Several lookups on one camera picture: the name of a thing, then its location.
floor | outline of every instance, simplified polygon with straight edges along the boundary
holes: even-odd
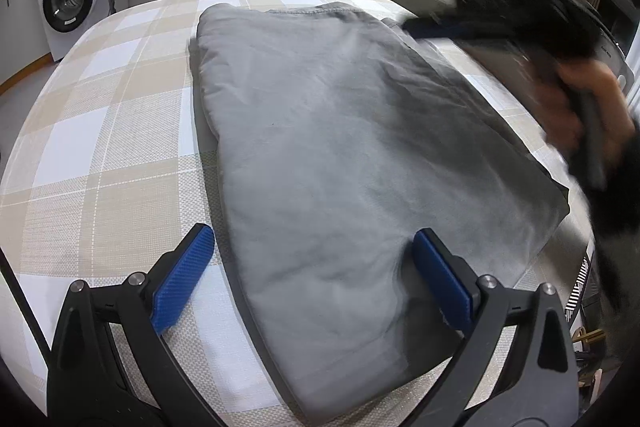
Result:
[[[0,179],[22,124],[56,67],[49,64],[0,95]]]

checkered tablecloth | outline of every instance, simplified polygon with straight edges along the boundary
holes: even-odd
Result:
[[[2,248],[49,342],[71,281],[120,283],[173,250],[194,223],[207,223],[218,239],[214,257],[165,339],[229,426],[302,425],[275,390],[228,288],[228,238],[222,212],[211,204],[218,195],[216,140],[192,89],[191,52],[198,18],[212,4],[268,10],[336,1],[377,18],[408,15],[387,0],[159,0],[82,36],[31,109],[0,184]],[[444,52],[456,59],[455,49]],[[489,92],[495,86],[482,71],[469,71],[488,99],[511,111],[508,121],[525,141],[540,139],[503,93]],[[543,144],[532,150],[545,160]],[[537,283],[540,270],[528,277]],[[0,325],[2,358],[45,410],[46,367],[4,282]],[[152,403],[122,330],[113,330],[138,395]],[[396,427],[440,370],[331,425]]]

blue gripper pad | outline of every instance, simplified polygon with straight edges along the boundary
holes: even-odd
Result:
[[[161,335],[173,326],[187,304],[202,272],[213,256],[216,237],[211,227],[203,227],[191,241],[154,295],[151,324]]]
[[[447,324],[467,334],[473,327],[471,295],[422,230],[415,234],[412,254]]]

